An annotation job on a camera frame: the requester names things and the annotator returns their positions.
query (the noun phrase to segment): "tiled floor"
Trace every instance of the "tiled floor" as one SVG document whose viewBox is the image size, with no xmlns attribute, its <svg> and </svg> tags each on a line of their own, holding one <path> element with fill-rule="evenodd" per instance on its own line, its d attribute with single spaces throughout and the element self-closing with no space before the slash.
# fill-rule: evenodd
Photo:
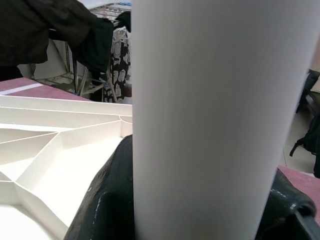
<svg viewBox="0 0 320 240">
<path fill-rule="evenodd" d="M 283 158 L 280 161 L 280 165 L 286 166 L 289 169 L 303 172 L 306 174 L 313 174 L 313 168 L 315 165 L 316 156 L 302 147 L 298 147 L 293 157 L 289 156 L 291 149 L 295 142 L 302 138 L 309 129 L 311 116 L 306 109 L 302 109 L 299 113 L 294 115 L 292 126 L 288 134 L 288 138 L 283 148 Z"/>
</svg>

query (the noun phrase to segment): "white cylinder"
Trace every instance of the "white cylinder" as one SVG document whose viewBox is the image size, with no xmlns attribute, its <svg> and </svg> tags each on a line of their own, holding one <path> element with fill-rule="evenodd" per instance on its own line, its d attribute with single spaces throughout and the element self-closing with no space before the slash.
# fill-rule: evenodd
<svg viewBox="0 0 320 240">
<path fill-rule="evenodd" d="M 320 30 L 318 0 L 137 0 L 138 240 L 254 239 Z"/>
</svg>

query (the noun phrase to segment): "black bag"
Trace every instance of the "black bag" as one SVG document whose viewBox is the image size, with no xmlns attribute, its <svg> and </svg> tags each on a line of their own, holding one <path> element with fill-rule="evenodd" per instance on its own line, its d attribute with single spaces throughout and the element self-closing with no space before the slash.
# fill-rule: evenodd
<svg viewBox="0 0 320 240">
<path fill-rule="evenodd" d="M 291 152 L 290 157 L 293 156 L 296 148 L 298 146 L 303 146 L 304 149 L 311 152 L 313 155 L 316 155 L 317 152 L 317 138 L 320 134 L 320 114 L 315 116 L 311 123 L 308 132 L 305 134 L 303 138 L 300 138 L 296 143 L 294 144 Z"/>
</svg>

